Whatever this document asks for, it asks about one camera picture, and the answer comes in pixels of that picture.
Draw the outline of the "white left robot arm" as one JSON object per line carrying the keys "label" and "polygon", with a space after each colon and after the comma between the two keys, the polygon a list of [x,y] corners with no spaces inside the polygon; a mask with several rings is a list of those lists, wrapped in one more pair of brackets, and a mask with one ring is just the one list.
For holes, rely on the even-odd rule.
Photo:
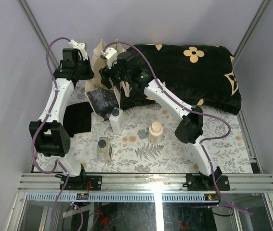
{"label": "white left robot arm", "polygon": [[60,65],[52,71],[52,90],[46,107],[37,121],[31,121],[31,154],[43,154],[60,165],[65,175],[71,176],[71,184],[77,190],[87,186],[88,179],[81,173],[81,164],[69,155],[71,140],[64,128],[64,115],[69,97],[80,80],[93,78],[90,60],[84,44],[63,49]]}

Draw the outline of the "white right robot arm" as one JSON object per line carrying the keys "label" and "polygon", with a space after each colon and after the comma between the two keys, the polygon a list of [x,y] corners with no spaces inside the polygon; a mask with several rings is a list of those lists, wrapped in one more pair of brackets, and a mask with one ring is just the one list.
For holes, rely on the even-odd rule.
{"label": "white right robot arm", "polygon": [[217,166],[206,152],[202,139],[202,109],[185,103],[163,86],[152,67],[147,70],[140,68],[131,52],[118,53],[115,49],[108,48],[102,51],[101,57],[106,60],[106,66],[99,71],[101,83],[110,89],[118,87],[121,82],[128,82],[138,94],[152,98],[167,109],[178,122],[174,132],[177,139],[190,144],[196,151],[198,169],[204,175],[201,181],[203,187],[212,190],[218,186],[219,178],[214,174]]}

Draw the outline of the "beige canvas tote bag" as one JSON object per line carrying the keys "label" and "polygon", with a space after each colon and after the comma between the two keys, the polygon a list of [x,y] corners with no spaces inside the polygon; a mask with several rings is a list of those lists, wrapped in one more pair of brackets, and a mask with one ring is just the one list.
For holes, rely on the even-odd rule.
{"label": "beige canvas tote bag", "polygon": [[101,40],[93,49],[91,68],[94,72],[94,78],[85,83],[85,96],[98,121],[107,120],[113,108],[120,108],[121,98],[125,96],[123,89],[108,89],[101,83],[99,70],[107,66],[106,60],[101,58],[101,51],[104,48],[106,48],[106,43]]}

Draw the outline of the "clear square bottle black cap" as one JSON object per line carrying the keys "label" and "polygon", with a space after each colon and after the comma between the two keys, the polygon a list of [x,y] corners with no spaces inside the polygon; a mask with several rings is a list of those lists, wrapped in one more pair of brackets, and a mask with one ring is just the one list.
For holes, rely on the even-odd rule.
{"label": "clear square bottle black cap", "polygon": [[104,162],[110,163],[112,161],[112,145],[109,138],[99,138],[97,144],[97,154]]}

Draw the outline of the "white rectangular bottle black cap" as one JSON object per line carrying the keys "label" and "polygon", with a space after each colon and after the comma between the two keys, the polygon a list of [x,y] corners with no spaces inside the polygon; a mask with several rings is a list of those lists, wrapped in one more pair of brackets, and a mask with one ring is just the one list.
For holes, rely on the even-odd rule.
{"label": "white rectangular bottle black cap", "polygon": [[124,128],[124,114],[120,108],[114,108],[109,117],[112,130],[115,134],[120,135]]}

